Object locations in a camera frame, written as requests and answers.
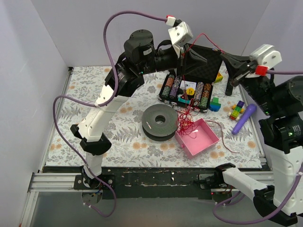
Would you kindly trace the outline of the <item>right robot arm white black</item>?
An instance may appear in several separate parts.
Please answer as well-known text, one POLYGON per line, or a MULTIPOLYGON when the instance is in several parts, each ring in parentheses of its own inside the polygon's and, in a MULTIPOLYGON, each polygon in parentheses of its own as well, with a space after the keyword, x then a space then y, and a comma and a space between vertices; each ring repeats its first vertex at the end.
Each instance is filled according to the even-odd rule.
POLYGON ((231 163, 217 166, 214 183, 228 185, 249 197, 261 215, 285 227, 303 214, 303 73, 284 71, 290 79, 274 84, 281 62, 279 52, 253 53, 249 57, 222 53, 230 84, 241 85, 267 116, 259 125, 270 153, 274 184, 261 183, 231 163))

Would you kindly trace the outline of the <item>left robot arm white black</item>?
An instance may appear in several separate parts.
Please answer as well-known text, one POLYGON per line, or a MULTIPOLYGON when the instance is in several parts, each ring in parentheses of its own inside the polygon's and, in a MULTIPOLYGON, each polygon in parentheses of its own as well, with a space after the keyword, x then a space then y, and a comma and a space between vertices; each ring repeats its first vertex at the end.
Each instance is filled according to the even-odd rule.
POLYGON ((168 33, 169 39, 160 44, 170 45, 166 50, 154 45, 153 35, 148 30, 131 33, 89 113, 81 123, 71 126, 73 135, 80 139, 80 146, 86 152, 82 176, 90 189, 100 186, 103 154, 112 145, 104 130, 120 106, 144 84, 144 75, 166 70, 191 72, 193 66, 206 64, 207 60, 196 53, 185 56, 187 43, 193 38, 189 28, 177 26, 168 33))

